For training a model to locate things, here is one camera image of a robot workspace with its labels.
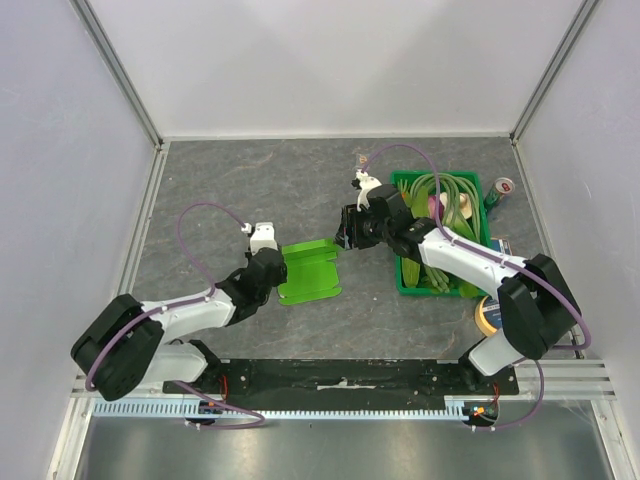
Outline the green paper box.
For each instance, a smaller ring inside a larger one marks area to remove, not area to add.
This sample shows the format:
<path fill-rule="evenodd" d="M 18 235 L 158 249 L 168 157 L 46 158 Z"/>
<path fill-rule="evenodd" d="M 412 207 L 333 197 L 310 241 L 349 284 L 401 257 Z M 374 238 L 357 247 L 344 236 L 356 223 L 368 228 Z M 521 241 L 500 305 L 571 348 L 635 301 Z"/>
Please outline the green paper box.
<path fill-rule="evenodd" d="M 339 251 L 331 238 L 283 246 L 287 281 L 278 287 L 279 303 L 292 306 L 339 295 Z"/>

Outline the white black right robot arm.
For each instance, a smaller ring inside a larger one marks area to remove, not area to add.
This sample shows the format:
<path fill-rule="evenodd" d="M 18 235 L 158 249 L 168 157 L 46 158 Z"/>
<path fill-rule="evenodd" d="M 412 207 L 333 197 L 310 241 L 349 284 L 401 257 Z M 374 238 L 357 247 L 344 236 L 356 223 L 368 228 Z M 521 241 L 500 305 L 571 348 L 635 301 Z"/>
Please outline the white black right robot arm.
<path fill-rule="evenodd" d="M 377 179 L 352 182 L 358 192 L 343 207 L 335 236 L 347 250 L 387 245 L 396 256 L 453 274 L 486 292 L 500 307 L 499 331 L 470 347 L 458 361 L 458 381 L 483 392 L 494 375 L 521 359 L 539 360 L 584 320 L 555 261 L 500 254 L 467 240 L 437 217 L 416 217 L 399 190 Z"/>

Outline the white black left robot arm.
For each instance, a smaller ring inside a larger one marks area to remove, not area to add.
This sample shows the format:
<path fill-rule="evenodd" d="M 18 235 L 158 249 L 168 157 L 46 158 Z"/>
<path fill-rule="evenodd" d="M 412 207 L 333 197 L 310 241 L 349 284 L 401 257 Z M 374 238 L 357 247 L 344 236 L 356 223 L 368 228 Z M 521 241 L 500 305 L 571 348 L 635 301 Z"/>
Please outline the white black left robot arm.
<path fill-rule="evenodd" d="M 86 374 L 85 388 L 106 401 L 119 400 L 141 384 L 173 380 L 198 393 L 211 392 L 220 378 L 215 355 L 196 341 L 171 342 L 253 316 L 286 279 L 281 251 L 263 248 L 209 291 L 157 302 L 121 294 L 76 340 L 71 358 Z"/>

